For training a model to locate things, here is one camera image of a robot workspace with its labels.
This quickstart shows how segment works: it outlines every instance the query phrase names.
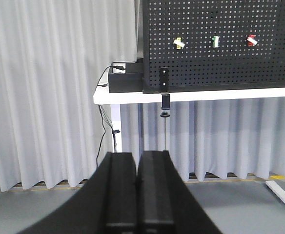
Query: white table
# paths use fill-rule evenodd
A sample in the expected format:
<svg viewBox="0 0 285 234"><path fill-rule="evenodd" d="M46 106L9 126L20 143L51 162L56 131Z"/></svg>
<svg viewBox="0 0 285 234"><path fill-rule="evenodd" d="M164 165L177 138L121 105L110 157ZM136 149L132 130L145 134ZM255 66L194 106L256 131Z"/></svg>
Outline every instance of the white table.
<svg viewBox="0 0 285 234"><path fill-rule="evenodd" d="M102 82L107 83L108 73L102 77ZM219 90L219 91L196 91L170 93L171 102L175 101L201 101L201 100L224 100L243 98L275 98L285 97L285 88L269 89L245 89L245 90ZM98 105L110 105L111 120L115 129L121 130L120 104L133 103L157 103L162 102L161 94L135 93L109 93L109 87L98 86L94 93L94 103ZM116 134L118 151L122 151L122 133ZM274 181L267 181L269 188L285 203L285 191Z"/></svg>

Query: curtain fold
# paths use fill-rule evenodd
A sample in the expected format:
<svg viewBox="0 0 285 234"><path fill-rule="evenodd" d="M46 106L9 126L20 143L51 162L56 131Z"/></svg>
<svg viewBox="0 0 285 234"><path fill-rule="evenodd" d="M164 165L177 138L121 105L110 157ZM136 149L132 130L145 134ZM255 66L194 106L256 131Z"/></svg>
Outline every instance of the curtain fold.
<svg viewBox="0 0 285 234"><path fill-rule="evenodd" d="M131 0L0 0L2 191L74 187L94 172L95 85L111 62L135 60L135 43ZM100 161L111 146L107 134Z"/></svg>
<svg viewBox="0 0 285 234"><path fill-rule="evenodd" d="M121 106L121 118L139 121L142 147L132 144L139 128L123 139L123 148L138 152L164 150L164 119L160 103L143 104L138 113ZM166 149L183 180L195 172L202 181L206 172L225 179L232 172L268 178L285 176L285 97L209 100L171 103L166 120Z"/></svg>

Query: black clamp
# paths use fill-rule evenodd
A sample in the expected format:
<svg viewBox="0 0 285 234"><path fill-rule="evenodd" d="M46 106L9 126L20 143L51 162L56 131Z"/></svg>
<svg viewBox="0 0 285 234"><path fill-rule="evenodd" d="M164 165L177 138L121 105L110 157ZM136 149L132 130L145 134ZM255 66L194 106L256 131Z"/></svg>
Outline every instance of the black clamp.
<svg viewBox="0 0 285 234"><path fill-rule="evenodd" d="M162 67L160 68L160 93L162 95L162 107L161 117L167 118L170 117L170 114L167 110L171 109L171 98L168 92L168 68Z"/></svg>

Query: white tabletop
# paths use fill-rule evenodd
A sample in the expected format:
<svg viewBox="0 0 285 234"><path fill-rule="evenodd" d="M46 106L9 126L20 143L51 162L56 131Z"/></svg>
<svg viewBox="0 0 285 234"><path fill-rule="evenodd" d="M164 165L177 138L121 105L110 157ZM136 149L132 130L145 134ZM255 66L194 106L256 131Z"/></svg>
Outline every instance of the white tabletop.
<svg viewBox="0 0 285 234"><path fill-rule="evenodd" d="M107 83L108 73L102 77ZM269 89L243 89L243 90L218 90L218 91L196 91L170 93L171 102L174 101L200 101L200 100L222 100L222 99L243 99L243 98L273 98L285 97L285 88ZM109 93L109 87L98 86L94 93L94 103L104 104L131 104L131 103L152 103L162 102L161 94L135 93Z"/></svg>

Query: pegboard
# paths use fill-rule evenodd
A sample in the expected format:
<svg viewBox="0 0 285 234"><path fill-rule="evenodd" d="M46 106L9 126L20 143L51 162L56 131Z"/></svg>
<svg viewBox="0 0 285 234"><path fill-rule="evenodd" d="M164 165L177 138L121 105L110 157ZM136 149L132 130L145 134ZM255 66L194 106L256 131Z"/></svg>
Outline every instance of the pegboard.
<svg viewBox="0 0 285 234"><path fill-rule="evenodd" d="M143 40L145 93L285 87L285 0L144 0Z"/></svg>

